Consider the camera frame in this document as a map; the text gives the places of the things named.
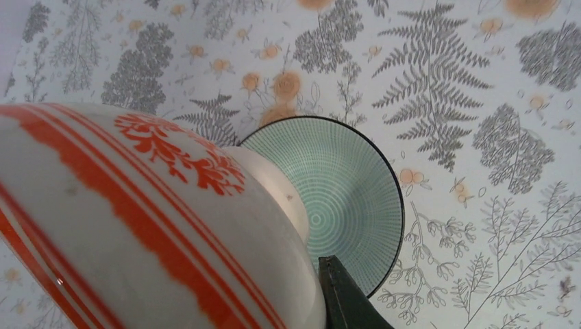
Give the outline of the red patterned white bowl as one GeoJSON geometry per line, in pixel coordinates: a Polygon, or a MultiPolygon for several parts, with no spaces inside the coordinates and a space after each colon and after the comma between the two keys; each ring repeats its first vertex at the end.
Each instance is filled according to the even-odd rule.
{"type": "Polygon", "coordinates": [[[325,328],[272,162],[151,114],[1,107],[1,238],[78,328],[325,328]]]}

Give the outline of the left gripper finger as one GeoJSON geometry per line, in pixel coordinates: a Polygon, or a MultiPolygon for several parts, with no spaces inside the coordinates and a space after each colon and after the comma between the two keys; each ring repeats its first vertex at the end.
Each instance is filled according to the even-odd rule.
{"type": "Polygon", "coordinates": [[[319,258],[319,282],[325,298],[327,328],[393,329],[335,255],[319,258]]]}

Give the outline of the pale green bowl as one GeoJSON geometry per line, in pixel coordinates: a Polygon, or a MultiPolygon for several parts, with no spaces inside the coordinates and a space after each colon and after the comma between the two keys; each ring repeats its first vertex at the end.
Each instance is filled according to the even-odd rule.
{"type": "Polygon", "coordinates": [[[297,189],[312,262],[337,256],[372,296],[395,266],[405,228],[396,174],[377,146],[351,126],[316,116],[270,123],[241,146],[271,161],[297,189]]]}

